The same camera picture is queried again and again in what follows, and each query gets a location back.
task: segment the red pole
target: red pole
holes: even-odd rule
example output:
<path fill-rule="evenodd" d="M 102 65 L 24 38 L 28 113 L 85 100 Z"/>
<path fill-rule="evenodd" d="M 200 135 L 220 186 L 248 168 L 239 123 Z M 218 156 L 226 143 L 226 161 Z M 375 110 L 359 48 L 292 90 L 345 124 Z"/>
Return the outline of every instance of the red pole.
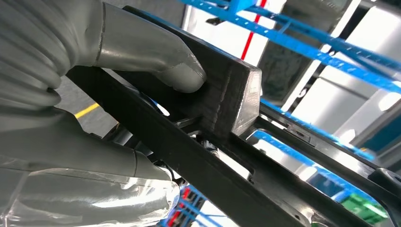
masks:
<path fill-rule="evenodd" d="M 262 0 L 261 2 L 261 7 L 264 8 L 264 6 L 266 5 L 267 0 Z M 259 19 L 261 18 L 261 16 L 259 14 L 256 15 L 254 22 L 257 24 L 259 22 Z M 242 56 L 241 59 L 244 60 L 246 53 L 248 52 L 249 49 L 249 45 L 251 44 L 253 38 L 253 32 L 250 32 L 249 36 L 248 36 L 248 40 L 246 40 L 246 44 L 245 44 L 245 48 L 244 51 L 242 52 Z"/>

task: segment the red stripe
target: red stripe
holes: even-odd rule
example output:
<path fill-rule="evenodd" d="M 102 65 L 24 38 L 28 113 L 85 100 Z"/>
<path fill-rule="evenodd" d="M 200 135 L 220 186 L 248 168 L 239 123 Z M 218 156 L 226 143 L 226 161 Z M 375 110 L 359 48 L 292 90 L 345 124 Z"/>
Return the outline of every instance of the red stripe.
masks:
<path fill-rule="evenodd" d="M 261 2 L 261 7 L 264 8 L 264 6 L 266 5 L 267 0 L 262 0 Z M 261 16 L 259 14 L 256 15 L 254 22 L 257 24 L 259 22 L 259 19 L 261 18 Z M 245 48 L 244 51 L 242 51 L 242 56 L 241 59 L 244 60 L 246 53 L 248 52 L 249 49 L 249 45 L 251 44 L 253 38 L 253 32 L 250 32 L 249 36 L 248 36 L 248 40 L 246 40 L 246 44 L 245 44 Z"/>
<path fill-rule="evenodd" d="M 189 190 L 189 188 L 185 188 L 185 191 L 183 193 L 183 199 L 184 200 L 188 197 L 190 192 L 191 191 Z M 180 208 L 184 208 L 184 204 L 182 204 L 182 203 L 179 206 L 180 206 Z M 180 215 L 180 212 L 176 211 L 174 213 L 174 215 L 171 217 L 171 219 L 168 221 L 167 225 L 170 226 L 170 227 L 173 226 L 173 223 L 178 218 L 178 215 Z"/>
<path fill-rule="evenodd" d="M 178 215 L 180 215 L 180 212 L 176 211 L 174 215 L 171 217 L 171 219 L 168 221 L 167 225 L 170 227 L 173 226 L 173 223 L 178 218 Z"/>

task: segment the gray floor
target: gray floor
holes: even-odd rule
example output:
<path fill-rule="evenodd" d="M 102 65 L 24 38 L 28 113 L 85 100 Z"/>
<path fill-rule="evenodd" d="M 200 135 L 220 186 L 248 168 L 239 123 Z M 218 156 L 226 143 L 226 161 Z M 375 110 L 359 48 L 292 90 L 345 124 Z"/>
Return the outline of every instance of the gray floor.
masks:
<path fill-rule="evenodd" d="M 158 16 L 176 26 L 181 26 L 184 5 L 179 0 L 105 0 L 105 2 L 120 8 L 130 5 Z M 95 103 L 68 78 L 62 77 L 61 79 L 61 86 L 57 89 L 61 96 L 61 103 L 57 105 L 58 108 L 76 114 Z M 101 107 L 82 116 L 78 121 L 86 132 L 95 133 L 99 136 L 104 136 L 117 124 L 117 121 L 104 112 Z"/>

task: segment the yellow floor line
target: yellow floor line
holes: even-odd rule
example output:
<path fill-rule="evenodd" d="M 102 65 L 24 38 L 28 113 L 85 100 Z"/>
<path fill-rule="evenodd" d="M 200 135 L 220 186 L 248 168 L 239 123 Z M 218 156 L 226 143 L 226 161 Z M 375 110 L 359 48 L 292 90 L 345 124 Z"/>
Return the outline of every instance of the yellow floor line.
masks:
<path fill-rule="evenodd" d="M 88 108 L 79 111 L 78 113 L 74 114 L 74 116 L 78 119 L 84 115 L 86 115 L 87 113 L 91 112 L 92 110 L 96 109 L 99 107 L 99 104 L 95 103 L 93 105 L 90 105 Z"/>

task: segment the plastic sheet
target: plastic sheet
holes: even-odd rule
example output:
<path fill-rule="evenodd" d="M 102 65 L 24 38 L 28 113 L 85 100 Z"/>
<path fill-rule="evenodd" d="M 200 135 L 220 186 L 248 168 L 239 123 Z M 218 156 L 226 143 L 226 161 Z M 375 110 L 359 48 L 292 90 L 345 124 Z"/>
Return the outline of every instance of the plastic sheet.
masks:
<path fill-rule="evenodd" d="M 73 169 L 1 168 L 0 227 L 139 227 L 167 217 L 174 182 Z"/>

